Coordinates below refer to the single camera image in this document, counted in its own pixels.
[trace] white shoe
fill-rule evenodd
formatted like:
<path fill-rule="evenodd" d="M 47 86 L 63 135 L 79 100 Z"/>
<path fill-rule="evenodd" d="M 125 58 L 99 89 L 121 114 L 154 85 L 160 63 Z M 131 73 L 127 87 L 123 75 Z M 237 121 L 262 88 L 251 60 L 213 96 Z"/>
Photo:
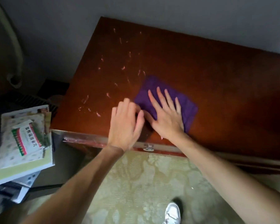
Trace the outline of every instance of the white shoe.
<path fill-rule="evenodd" d="M 179 207 L 175 202 L 170 202 L 165 211 L 165 221 L 163 224 L 180 224 L 181 215 Z"/>

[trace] gray wall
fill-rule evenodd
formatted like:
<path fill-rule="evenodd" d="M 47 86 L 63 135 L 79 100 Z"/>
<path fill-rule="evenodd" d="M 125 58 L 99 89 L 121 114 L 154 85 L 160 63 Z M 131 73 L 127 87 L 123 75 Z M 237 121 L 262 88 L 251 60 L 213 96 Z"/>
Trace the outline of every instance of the gray wall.
<path fill-rule="evenodd" d="M 0 0 L 26 53 L 68 82 L 100 16 L 280 53 L 280 0 Z"/>

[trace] person's left arm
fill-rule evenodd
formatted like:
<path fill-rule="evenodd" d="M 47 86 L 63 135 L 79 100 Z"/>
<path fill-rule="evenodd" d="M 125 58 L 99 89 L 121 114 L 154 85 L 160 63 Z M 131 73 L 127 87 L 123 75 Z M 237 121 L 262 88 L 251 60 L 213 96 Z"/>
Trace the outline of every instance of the person's left arm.
<path fill-rule="evenodd" d="M 108 144 L 49 200 L 26 218 L 24 224 L 81 223 L 106 174 L 140 136 L 144 113 L 125 98 L 112 109 Z"/>

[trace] shoelace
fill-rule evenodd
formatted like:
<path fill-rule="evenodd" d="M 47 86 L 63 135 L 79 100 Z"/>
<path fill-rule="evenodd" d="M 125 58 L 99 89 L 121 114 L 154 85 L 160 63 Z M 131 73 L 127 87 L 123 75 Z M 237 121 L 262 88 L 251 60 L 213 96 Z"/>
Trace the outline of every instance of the shoelace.
<path fill-rule="evenodd" d="M 165 221 L 163 222 L 163 224 L 176 224 L 177 223 L 177 219 L 171 217 L 169 214 L 168 214 L 168 217 L 165 219 Z"/>

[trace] shoe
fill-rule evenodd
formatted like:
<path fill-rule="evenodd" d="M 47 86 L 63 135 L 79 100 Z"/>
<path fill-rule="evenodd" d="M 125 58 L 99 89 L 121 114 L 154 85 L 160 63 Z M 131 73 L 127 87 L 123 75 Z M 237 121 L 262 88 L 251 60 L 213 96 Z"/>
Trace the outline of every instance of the shoe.
<path fill-rule="evenodd" d="M 182 202 L 179 198 L 174 198 L 173 201 L 168 204 L 163 224 L 180 224 L 181 212 L 178 204 L 182 206 Z"/>

